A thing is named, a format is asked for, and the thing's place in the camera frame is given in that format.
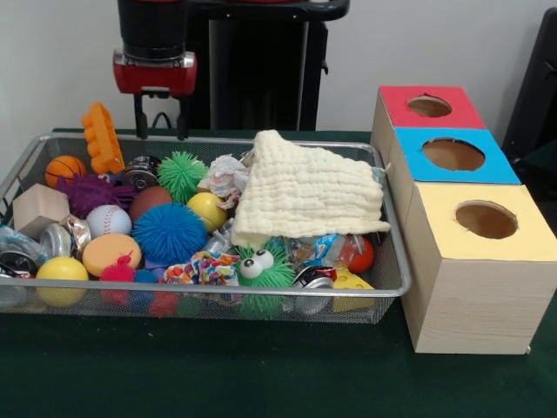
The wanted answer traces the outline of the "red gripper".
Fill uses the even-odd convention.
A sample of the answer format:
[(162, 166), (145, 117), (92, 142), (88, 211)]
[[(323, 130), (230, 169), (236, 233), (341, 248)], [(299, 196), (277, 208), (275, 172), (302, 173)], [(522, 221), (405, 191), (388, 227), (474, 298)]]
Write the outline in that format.
[(187, 51), (176, 59), (166, 61), (141, 61), (115, 49), (112, 59), (113, 73), (118, 89), (124, 94), (133, 94), (136, 134), (147, 139), (148, 124), (143, 110), (143, 93), (167, 91), (178, 98), (177, 138), (188, 137), (189, 98), (195, 91), (198, 60), (194, 52)]

